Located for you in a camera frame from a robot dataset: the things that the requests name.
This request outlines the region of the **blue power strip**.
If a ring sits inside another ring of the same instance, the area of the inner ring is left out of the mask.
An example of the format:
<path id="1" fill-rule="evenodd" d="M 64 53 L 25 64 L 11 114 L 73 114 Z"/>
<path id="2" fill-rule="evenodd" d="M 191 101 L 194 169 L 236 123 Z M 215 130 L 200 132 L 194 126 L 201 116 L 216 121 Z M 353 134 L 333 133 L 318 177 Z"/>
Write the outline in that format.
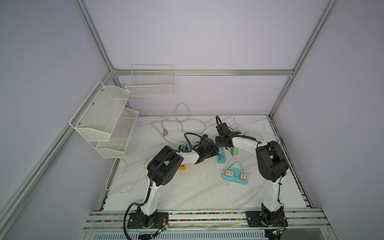
<path id="1" fill-rule="evenodd" d="M 226 163 L 226 156 L 225 156 L 225 149 L 223 147 L 218 147 L 218 155 L 217 155 L 217 161 L 218 164 L 225 164 Z"/>

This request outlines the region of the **green adapter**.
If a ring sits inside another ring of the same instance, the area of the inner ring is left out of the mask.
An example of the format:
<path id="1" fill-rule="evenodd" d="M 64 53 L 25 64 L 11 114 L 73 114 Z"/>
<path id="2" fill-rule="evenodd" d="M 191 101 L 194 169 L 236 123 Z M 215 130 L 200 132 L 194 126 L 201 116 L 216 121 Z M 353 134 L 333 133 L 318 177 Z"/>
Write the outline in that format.
<path id="1" fill-rule="evenodd" d="M 239 154 L 239 149 L 236 147 L 231 148 L 231 155 L 234 157 Z"/>

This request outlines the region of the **teal adapter black strip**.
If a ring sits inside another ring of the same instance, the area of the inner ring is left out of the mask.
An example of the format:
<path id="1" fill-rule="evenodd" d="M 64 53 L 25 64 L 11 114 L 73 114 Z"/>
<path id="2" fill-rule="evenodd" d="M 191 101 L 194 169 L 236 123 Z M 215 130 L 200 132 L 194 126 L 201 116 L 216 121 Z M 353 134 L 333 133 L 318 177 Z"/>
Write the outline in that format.
<path id="1" fill-rule="evenodd" d="M 181 141 L 180 145 L 187 146 L 188 150 L 190 149 L 190 146 L 189 146 L 188 142 L 186 142 L 186 141 Z"/>

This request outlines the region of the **black power strip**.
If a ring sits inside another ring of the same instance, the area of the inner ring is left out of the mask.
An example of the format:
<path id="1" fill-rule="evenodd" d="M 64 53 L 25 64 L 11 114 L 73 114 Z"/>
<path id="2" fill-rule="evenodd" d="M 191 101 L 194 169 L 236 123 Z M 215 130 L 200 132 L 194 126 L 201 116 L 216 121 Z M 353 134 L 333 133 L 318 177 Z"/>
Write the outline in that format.
<path id="1" fill-rule="evenodd" d="M 182 152 L 186 152 L 188 150 L 188 148 L 187 148 L 187 146 L 180 145 L 179 146 L 179 150 L 182 151 Z"/>

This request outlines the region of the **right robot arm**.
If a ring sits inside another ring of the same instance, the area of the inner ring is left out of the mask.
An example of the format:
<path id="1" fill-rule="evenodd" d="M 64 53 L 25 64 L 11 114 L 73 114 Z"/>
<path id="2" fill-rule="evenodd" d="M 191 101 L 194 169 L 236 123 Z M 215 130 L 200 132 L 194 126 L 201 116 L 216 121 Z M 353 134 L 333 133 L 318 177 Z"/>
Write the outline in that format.
<path id="1" fill-rule="evenodd" d="M 235 147 L 256 156 L 259 172 L 265 179 L 265 197 L 256 222 L 265 227 L 280 223 L 284 219 L 281 188 L 289 166 L 279 143 L 276 141 L 261 142 L 236 132 L 227 123 L 223 123 L 219 116 L 216 116 L 216 122 L 219 134 L 216 136 L 216 144 L 219 147 L 227 149 Z"/>

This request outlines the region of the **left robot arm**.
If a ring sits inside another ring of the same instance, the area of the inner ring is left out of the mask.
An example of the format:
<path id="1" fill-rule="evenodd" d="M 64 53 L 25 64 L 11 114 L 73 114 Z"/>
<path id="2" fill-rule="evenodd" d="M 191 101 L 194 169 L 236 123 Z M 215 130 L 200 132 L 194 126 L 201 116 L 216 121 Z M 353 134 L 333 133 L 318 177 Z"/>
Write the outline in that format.
<path id="1" fill-rule="evenodd" d="M 165 146 L 147 165 L 148 190 L 142 203 L 132 203 L 126 210 L 123 229 L 161 228 L 169 221 L 169 213 L 158 209 L 162 187 L 169 184 L 181 165 L 196 165 L 215 157 L 219 148 L 208 135 L 185 133 L 186 143 L 178 149 Z"/>

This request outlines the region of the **pink adapter left on triangle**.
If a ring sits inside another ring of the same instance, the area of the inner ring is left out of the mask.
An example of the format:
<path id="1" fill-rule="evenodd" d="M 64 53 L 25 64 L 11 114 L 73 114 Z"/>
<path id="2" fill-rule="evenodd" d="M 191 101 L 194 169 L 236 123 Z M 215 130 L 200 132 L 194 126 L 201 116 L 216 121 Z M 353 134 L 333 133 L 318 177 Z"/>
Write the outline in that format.
<path id="1" fill-rule="evenodd" d="M 230 171 L 230 170 L 227 170 L 225 172 L 225 176 L 228 177 L 228 178 L 232 178 L 234 176 L 234 172 Z"/>

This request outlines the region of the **pink adapter on triangle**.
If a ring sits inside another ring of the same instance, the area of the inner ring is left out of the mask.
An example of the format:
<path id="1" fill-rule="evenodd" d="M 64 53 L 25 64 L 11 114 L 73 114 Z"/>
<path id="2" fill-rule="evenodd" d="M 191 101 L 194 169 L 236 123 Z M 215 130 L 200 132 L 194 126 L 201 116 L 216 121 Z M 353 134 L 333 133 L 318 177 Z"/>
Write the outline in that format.
<path id="1" fill-rule="evenodd" d="M 228 177 L 228 178 L 232 178 L 234 176 L 234 172 L 230 171 L 230 170 L 227 170 L 225 172 L 225 176 Z"/>
<path id="2" fill-rule="evenodd" d="M 240 177 L 239 177 L 239 179 L 240 180 L 242 180 L 242 181 L 247 181 L 248 180 L 248 175 L 246 175 L 246 174 L 240 174 Z"/>

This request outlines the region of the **orange power strip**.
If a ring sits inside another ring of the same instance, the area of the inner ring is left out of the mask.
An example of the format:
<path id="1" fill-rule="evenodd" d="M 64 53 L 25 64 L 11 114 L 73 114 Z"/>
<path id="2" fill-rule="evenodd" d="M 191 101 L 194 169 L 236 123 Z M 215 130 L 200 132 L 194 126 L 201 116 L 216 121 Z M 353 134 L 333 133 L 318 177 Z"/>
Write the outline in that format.
<path id="1" fill-rule="evenodd" d="M 185 171 L 186 169 L 187 169 L 186 165 L 180 165 L 178 168 L 179 171 Z"/>

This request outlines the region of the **teal triangular power strip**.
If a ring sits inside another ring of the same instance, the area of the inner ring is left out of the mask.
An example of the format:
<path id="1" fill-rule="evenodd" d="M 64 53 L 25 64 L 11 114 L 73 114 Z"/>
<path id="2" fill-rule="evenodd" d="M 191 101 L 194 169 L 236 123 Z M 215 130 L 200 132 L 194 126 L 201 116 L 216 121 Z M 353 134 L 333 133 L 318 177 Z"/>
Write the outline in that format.
<path id="1" fill-rule="evenodd" d="M 230 170 L 232 172 L 234 172 L 234 176 L 232 178 L 228 178 L 225 176 L 225 172 L 227 170 Z M 242 181 L 239 179 L 240 177 L 240 174 L 245 174 L 242 167 L 240 166 L 240 164 L 238 162 L 234 163 L 231 167 L 229 167 L 227 169 L 223 175 L 222 175 L 222 179 L 225 180 L 225 181 L 229 181 L 229 182 L 233 182 L 233 183 L 238 183 L 238 184 L 242 184 L 242 185 L 247 185 L 249 180 L 247 181 Z"/>

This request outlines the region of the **pink adapter right on triangle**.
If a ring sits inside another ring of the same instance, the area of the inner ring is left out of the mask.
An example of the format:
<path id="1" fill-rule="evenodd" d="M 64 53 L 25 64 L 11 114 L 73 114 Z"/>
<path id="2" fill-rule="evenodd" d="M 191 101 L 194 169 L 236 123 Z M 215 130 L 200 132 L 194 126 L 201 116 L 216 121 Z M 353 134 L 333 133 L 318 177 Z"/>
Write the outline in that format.
<path id="1" fill-rule="evenodd" d="M 240 177 L 239 177 L 239 179 L 240 180 L 242 180 L 242 181 L 247 181 L 248 180 L 248 175 L 246 175 L 246 174 L 240 174 Z"/>

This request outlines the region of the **white mesh lower shelf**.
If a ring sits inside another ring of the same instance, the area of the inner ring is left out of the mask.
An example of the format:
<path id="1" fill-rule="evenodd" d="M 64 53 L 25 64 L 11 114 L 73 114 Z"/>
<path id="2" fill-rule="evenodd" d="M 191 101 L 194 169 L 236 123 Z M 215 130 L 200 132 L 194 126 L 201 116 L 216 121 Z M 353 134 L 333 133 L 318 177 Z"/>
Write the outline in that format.
<path id="1" fill-rule="evenodd" d="M 139 112 L 124 108 L 108 142 L 98 142 L 96 151 L 104 159 L 122 158 L 126 155 Z"/>

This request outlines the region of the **white mesh shelf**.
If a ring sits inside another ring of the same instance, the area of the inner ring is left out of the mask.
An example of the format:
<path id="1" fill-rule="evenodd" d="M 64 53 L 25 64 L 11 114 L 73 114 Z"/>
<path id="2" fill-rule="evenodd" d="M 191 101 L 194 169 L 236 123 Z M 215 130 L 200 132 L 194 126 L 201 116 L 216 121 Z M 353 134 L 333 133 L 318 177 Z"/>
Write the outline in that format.
<path id="1" fill-rule="evenodd" d="M 109 141 L 129 95 L 126 89 L 98 82 L 70 119 L 70 126 L 88 142 Z"/>
<path id="2" fill-rule="evenodd" d="M 108 142 L 98 142 L 96 151 L 104 159 L 122 158 L 126 155 L 139 112 L 124 108 Z"/>

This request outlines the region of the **white mesh upper shelf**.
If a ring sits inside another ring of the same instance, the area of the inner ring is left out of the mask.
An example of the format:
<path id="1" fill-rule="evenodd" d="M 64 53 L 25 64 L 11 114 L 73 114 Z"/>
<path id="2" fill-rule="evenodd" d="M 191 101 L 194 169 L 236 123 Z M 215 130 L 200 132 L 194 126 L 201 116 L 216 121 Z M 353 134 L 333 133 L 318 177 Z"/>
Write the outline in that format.
<path id="1" fill-rule="evenodd" d="M 109 141 L 129 95 L 126 89 L 98 82 L 70 119 L 70 126 L 88 142 Z"/>

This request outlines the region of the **aluminium front rail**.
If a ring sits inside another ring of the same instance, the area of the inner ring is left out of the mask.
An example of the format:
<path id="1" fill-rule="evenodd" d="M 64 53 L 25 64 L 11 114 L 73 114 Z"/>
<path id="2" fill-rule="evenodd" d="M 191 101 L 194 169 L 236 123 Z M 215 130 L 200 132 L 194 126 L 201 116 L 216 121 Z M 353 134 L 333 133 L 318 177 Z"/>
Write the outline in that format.
<path id="1" fill-rule="evenodd" d="M 239 230 L 248 229 L 247 211 L 169 211 L 169 230 Z M 301 208 L 284 209 L 288 222 L 287 229 L 322 229 L 330 228 L 331 224 L 322 209 Z M 124 211 L 90 212 L 82 229 L 83 232 L 120 232 L 123 230 Z"/>

